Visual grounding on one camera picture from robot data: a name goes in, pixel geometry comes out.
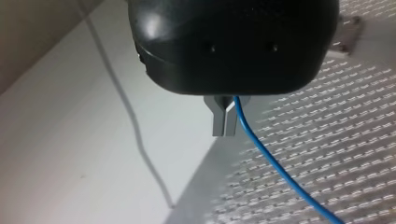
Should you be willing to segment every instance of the rounded black casing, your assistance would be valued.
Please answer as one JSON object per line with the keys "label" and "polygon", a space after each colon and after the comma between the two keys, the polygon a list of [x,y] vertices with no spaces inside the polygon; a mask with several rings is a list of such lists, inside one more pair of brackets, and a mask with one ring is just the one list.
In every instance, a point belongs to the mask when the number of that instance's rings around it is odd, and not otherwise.
{"label": "rounded black casing", "polygon": [[135,46],[161,87],[193,95],[295,91],[317,74],[338,0],[130,0]]}

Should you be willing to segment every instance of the blue cable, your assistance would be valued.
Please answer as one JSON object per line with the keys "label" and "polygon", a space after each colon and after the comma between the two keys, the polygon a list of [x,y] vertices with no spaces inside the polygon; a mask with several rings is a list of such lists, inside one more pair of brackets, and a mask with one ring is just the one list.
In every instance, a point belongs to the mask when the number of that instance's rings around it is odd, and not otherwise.
{"label": "blue cable", "polygon": [[286,172],[286,170],[282,167],[281,164],[275,159],[275,157],[268,151],[268,149],[262,144],[259,138],[251,131],[250,126],[245,118],[244,111],[242,110],[241,102],[238,96],[234,96],[233,100],[235,101],[236,113],[238,114],[239,121],[241,121],[242,127],[245,130],[247,136],[253,141],[256,147],[259,148],[262,155],[272,164],[272,166],[277,170],[277,172],[288,182],[288,184],[310,205],[312,205],[318,213],[329,219],[331,223],[334,224],[343,224],[344,222],[333,214],[331,211],[327,210],[320,203],[318,203],[315,199],[313,199],[297,182]]}

